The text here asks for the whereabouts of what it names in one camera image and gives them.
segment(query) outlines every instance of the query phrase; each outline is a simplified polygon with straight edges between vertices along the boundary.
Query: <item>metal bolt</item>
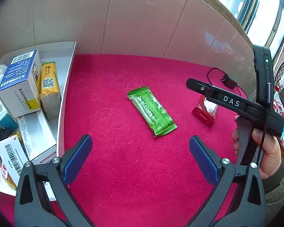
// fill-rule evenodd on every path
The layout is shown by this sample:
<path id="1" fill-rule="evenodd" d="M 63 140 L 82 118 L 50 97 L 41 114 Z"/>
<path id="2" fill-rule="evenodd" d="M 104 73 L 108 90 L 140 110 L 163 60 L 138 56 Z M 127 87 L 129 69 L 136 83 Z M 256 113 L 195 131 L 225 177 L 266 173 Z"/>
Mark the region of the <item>metal bolt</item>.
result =
<path id="1" fill-rule="evenodd" d="M 252 168 L 257 168 L 257 164 L 254 163 L 254 162 L 250 163 L 250 166 L 251 166 Z"/>
<path id="2" fill-rule="evenodd" d="M 24 163 L 24 166 L 25 166 L 25 167 L 30 167 L 30 165 L 31 165 L 31 162 L 30 162 L 30 161 L 27 161 L 27 162 Z"/>
<path id="3" fill-rule="evenodd" d="M 52 159 L 52 162 L 53 162 L 54 164 L 58 163 L 59 161 L 60 161 L 60 158 L 59 158 L 59 157 L 54 157 L 54 158 Z"/>
<path id="4" fill-rule="evenodd" d="M 223 158 L 222 159 L 222 162 L 226 165 L 228 165 L 230 163 L 229 159 L 228 158 Z"/>

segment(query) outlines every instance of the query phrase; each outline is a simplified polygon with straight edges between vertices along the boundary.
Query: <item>barcode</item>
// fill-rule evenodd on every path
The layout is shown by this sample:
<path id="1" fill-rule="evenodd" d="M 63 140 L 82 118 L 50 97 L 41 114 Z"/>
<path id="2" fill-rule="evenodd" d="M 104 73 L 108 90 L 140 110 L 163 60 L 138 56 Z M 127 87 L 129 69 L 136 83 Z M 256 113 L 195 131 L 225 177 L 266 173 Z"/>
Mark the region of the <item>barcode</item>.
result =
<path id="1" fill-rule="evenodd" d="M 16 62 L 18 62 L 20 60 L 25 60 L 27 58 L 31 58 L 33 56 L 33 54 L 34 54 L 34 51 L 31 51 L 31 52 L 28 52 L 28 53 L 25 53 L 25 54 L 21 54 L 21 55 L 15 57 L 12 60 L 11 64 L 14 64 L 14 63 L 16 63 Z"/>
<path id="2" fill-rule="evenodd" d="M 13 164 L 16 172 L 18 173 L 18 175 L 20 176 L 21 175 L 21 172 L 22 172 L 22 167 L 19 165 L 18 161 L 17 161 L 17 158 L 15 156 L 15 153 L 13 151 L 13 148 L 11 147 L 10 144 L 8 145 L 5 145 L 5 150 L 6 152 L 8 153 L 8 157 L 10 158 L 11 160 L 11 163 Z"/>
<path id="3" fill-rule="evenodd" d="M 44 89 L 44 88 L 51 88 L 51 87 L 55 87 L 54 79 L 53 78 L 43 79 L 42 88 Z"/>

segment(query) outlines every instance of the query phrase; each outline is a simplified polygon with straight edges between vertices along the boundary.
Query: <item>power adapter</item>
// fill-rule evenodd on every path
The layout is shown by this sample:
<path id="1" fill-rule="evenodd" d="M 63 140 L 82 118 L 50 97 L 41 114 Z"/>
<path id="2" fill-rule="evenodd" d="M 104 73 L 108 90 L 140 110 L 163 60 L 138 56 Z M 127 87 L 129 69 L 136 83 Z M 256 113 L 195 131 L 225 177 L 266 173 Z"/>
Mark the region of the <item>power adapter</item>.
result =
<path id="1" fill-rule="evenodd" d="M 230 88 L 230 89 L 234 89 L 238 85 L 238 83 L 232 78 L 230 78 L 227 73 L 221 78 L 221 80 L 222 80 L 222 83 L 227 88 Z"/>

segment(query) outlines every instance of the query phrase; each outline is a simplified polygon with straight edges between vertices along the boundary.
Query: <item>green wrapper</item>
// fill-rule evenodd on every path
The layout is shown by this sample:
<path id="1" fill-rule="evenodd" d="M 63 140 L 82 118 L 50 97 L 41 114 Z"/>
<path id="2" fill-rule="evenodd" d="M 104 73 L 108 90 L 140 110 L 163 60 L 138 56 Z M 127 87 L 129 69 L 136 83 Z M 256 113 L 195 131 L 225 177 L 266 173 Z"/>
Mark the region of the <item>green wrapper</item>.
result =
<path id="1" fill-rule="evenodd" d="M 165 135 L 177 128 L 173 119 L 148 87 L 134 89 L 127 97 L 138 108 L 155 135 Z"/>

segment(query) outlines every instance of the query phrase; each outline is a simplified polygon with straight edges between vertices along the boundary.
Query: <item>red cloth surface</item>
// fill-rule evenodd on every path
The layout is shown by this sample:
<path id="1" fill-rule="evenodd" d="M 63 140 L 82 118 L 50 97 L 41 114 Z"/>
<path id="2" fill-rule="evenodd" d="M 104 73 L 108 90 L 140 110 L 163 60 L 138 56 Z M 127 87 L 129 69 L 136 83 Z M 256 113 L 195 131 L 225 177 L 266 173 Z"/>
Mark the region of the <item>red cloth surface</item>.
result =
<path id="1" fill-rule="evenodd" d="M 65 150 L 83 134 L 92 137 L 93 149 L 70 190 L 98 227 L 184 226 L 212 189 L 189 151 L 193 135 L 199 135 L 221 158 L 235 163 L 231 141 L 235 113 L 219 107 L 211 127 L 191 113 L 200 94 L 188 90 L 186 80 L 191 77 L 207 82 L 209 69 L 153 57 L 75 57 L 65 109 Z M 226 88 L 222 76 L 213 70 L 210 80 Z M 126 96 L 143 86 L 154 93 L 177 129 L 154 137 Z M 234 190 L 235 185 L 217 217 L 225 214 Z M 13 222 L 10 205 L 14 200 L 5 195 L 0 202 L 0 210 Z"/>

